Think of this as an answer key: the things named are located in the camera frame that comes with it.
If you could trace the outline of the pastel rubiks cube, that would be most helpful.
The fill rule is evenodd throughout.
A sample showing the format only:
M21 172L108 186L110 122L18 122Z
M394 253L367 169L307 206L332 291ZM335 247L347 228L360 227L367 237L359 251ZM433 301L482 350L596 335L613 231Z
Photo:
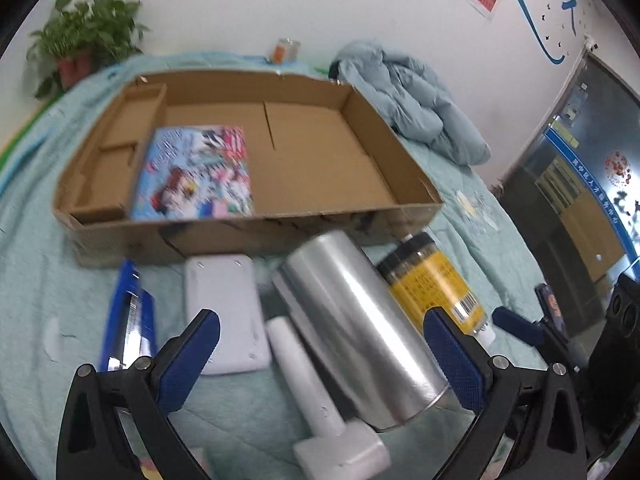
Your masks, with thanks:
M202 448L190 448L190 452L193 457L196 459L198 464L203 468L206 474L210 474L210 467L207 463L206 457L204 455L204 450ZM156 468L153 461L149 458L149 456L143 456L140 460L140 467L142 474L145 478L149 480L162 480L163 477L160 474L160 471Z

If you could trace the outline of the large cardboard tray box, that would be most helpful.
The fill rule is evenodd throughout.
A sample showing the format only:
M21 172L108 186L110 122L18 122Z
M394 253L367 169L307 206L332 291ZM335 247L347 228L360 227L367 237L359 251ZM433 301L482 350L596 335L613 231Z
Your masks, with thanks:
M424 228L442 206L434 184L392 129L348 84L268 72L183 70L145 74L122 90L142 82L167 86L158 128L243 129L254 212L137 222L129 211L125 220L82 224L60 211L68 165L103 112L58 178L52 202L83 266L111 266L123 258L160 264L196 255L277 254L331 230L381 244Z

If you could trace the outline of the light blue puffer jacket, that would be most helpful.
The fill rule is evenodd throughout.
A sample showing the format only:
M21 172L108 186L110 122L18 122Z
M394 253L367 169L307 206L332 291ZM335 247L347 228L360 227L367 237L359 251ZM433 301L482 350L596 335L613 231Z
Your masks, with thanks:
M329 77L350 84L395 132L459 166L491 158L488 143L430 66L373 40L337 52Z

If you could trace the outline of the white hair dryer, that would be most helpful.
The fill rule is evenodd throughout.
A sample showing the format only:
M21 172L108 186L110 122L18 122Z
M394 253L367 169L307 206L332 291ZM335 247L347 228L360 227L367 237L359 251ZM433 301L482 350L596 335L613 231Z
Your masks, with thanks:
M378 434L358 418L346 420L311 363L285 316L266 323L271 348L283 377L311 431L294 444L308 479L372 479L390 468L390 453Z

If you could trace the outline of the yellow label jar black lid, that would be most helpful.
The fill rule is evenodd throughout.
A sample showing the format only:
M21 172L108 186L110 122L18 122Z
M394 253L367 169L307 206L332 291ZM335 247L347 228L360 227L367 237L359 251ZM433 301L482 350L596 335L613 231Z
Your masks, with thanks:
M406 237L376 270L417 330L433 308L442 308L465 335L480 336L488 329L474 292L427 232Z

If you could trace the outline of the blue stapler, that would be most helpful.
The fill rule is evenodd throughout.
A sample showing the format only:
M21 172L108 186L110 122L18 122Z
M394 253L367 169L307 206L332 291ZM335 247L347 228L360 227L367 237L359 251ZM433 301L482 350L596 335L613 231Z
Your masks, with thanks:
M108 310L98 370L126 370L140 356L156 354L154 298L141 286L134 263L126 259Z

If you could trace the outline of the colourful game box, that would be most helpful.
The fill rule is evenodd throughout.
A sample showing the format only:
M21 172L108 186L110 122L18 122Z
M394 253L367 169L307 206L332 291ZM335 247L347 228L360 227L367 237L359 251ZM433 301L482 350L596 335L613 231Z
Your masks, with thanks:
M250 217L253 212L242 128L202 125L155 130L132 200L131 220Z

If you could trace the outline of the silver metal cylinder can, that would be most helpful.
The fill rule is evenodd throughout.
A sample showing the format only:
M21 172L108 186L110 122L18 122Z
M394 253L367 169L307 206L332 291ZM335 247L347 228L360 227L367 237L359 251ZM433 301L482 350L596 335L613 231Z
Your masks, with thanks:
M296 248L272 281L306 344L373 428L399 427L446 393L424 338L345 232Z

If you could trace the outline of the cardboard divider insert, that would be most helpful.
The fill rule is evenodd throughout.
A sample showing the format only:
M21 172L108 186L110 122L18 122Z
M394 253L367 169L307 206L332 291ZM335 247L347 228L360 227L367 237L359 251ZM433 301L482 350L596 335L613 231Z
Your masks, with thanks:
M166 84L133 84L94 124L61 184L60 211L82 224L128 218L156 128L166 112Z

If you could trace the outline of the potted plant red pot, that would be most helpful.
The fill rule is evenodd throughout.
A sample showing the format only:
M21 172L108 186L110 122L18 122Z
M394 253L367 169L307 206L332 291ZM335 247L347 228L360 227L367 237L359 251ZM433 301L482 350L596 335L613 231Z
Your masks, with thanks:
M138 20L141 8L139 0L55 0L26 52L40 77L34 97L70 90L97 70L140 54L149 31Z

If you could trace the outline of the white plastic rectangular box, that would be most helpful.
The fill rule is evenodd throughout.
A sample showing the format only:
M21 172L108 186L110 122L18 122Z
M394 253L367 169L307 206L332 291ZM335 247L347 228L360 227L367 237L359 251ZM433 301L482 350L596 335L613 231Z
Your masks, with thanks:
M254 263L246 255L199 256L184 266L186 317L216 312L220 336L205 376L263 370L271 363Z

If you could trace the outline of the glass door with posters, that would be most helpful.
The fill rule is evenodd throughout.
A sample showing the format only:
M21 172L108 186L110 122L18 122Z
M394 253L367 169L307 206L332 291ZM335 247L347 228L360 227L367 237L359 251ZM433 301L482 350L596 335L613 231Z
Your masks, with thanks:
M639 276L638 93L587 55L508 174L500 203L570 336L600 325L618 276Z

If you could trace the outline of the white spray bottle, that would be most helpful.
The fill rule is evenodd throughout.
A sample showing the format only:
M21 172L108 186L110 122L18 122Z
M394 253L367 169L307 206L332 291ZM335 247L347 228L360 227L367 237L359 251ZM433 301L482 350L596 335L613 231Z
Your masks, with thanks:
M490 323L484 323L476 331L475 338L484 348L488 348L496 340L496 334Z

